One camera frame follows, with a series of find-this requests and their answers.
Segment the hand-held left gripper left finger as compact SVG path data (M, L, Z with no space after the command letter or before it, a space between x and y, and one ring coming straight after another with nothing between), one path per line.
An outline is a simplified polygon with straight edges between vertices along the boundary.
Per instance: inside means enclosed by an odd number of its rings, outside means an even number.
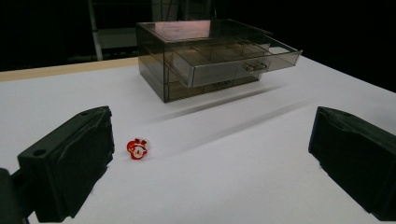
M40 222L75 217L112 161L111 111L76 114L18 155L21 211Z

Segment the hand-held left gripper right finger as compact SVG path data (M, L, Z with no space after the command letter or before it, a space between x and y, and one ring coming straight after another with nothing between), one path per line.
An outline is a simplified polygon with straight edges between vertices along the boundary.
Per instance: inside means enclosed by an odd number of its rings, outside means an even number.
M396 135L320 106L308 152L365 211L381 221L396 221Z

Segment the smoky clear acrylic drawer box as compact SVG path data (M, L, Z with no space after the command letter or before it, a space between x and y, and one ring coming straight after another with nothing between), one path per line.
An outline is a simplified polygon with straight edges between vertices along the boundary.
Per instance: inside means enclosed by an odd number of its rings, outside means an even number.
M232 20L142 22L141 76L172 102L258 81L270 67L263 30Z

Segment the metal stand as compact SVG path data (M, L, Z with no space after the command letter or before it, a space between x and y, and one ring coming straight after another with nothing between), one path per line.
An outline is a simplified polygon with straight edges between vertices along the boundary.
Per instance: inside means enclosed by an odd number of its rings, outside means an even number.
M87 0L90 14L92 39L98 61L104 59L104 49L133 48L137 45L135 28L110 28L99 29L96 24L94 3Z

